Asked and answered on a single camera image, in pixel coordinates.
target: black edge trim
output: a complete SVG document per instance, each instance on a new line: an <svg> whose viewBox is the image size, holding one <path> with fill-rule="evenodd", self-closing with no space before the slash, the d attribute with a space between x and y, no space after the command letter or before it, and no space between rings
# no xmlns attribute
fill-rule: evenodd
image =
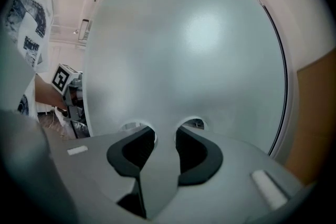
<svg viewBox="0 0 336 224"><path fill-rule="evenodd" d="M200 143L206 152L205 157L201 158L201 162L194 167L189 167L179 176L179 186L198 185L207 182L221 167L223 163L223 153L221 149L213 142L189 131L185 127L180 127L176 132L176 149L180 155L180 162L184 162L181 158L193 158L196 156L188 156L190 149L181 145L184 138L194 139L197 144ZM181 151L187 150L187 154L181 154Z"/></svg>
<svg viewBox="0 0 336 224"><path fill-rule="evenodd" d="M286 114L286 108L287 108L287 99L288 99L288 70L287 70L287 62L286 62L286 56L285 56L285 51L283 49L283 45L282 45L282 42L281 42L281 39L280 39L280 35L279 35L279 32L278 32L278 29L268 11L268 9L266 8L266 6L264 5L263 6L269 20L271 21L272 25L273 25L273 28L274 28L274 31L277 35L277 38L278 38L278 41L279 41L279 45L280 45L280 50L281 50L281 54L282 54L282 61L283 61L283 69L285 71L285 100L284 100L284 103L283 103L283 108L282 108L282 115L281 115L281 120L280 120L280 124L279 124L279 127L278 127L278 132L277 132L277 135L276 135L276 138L274 139L274 142L271 146L271 149L269 150L268 152L268 155L270 155L278 141L278 138L279 138L279 135L280 135L280 131L281 131L281 128L282 128L282 125L283 125L283 122L284 122L284 119L285 119L285 114Z"/></svg>

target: white wall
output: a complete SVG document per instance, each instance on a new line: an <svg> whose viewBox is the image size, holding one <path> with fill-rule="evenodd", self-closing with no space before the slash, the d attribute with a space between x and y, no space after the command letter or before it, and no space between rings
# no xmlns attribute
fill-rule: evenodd
<svg viewBox="0 0 336 224"><path fill-rule="evenodd" d="M51 83L59 63L64 63L76 71L83 71L84 47L60 42L50 42L48 47L49 70L39 75L44 81ZM37 103L37 112L50 111L51 106Z"/></svg>

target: curved white panel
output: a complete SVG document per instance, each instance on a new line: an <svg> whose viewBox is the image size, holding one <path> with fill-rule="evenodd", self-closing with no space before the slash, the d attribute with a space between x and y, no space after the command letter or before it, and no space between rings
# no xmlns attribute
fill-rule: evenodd
<svg viewBox="0 0 336 224"><path fill-rule="evenodd" d="M134 121L160 143L194 117L266 153L285 96L279 42L257 0L103 0L84 83L92 135Z"/></svg>

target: graphic print on shirt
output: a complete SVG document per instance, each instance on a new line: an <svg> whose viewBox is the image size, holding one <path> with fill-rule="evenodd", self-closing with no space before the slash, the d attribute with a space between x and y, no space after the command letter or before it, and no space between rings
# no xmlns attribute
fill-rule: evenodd
<svg viewBox="0 0 336 224"><path fill-rule="evenodd" d="M15 44L17 44L19 29L26 13L29 13L37 23L35 32L41 38L46 34L47 21L43 7L34 0L14 0L6 17L5 25L9 36ZM32 43L29 37L26 37L24 44L24 48L27 50L26 60L32 67L34 67L39 44L34 43L34 45L31 45L28 44L29 42Z"/></svg>
<svg viewBox="0 0 336 224"><path fill-rule="evenodd" d="M22 115L26 115L29 116L29 106L28 106L28 100L27 97L25 95L23 95L19 107L17 108L17 110L22 114Z"/></svg>

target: opening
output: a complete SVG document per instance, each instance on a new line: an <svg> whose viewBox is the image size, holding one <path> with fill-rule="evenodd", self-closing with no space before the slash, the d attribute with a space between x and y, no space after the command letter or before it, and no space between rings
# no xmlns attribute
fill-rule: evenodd
<svg viewBox="0 0 336 224"><path fill-rule="evenodd" d="M207 125L201 119L191 119L191 120L188 120L185 123L183 123L182 126L197 128L197 129L201 129L201 130L206 130L207 129Z"/></svg>
<svg viewBox="0 0 336 224"><path fill-rule="evenodd" d="M142 124L140 122L131 122L131 123L127 123L124 124L120 129L119 132L121 131L127 131L136 127L140 127L140 126L147 126L146 124Z"/></svg>

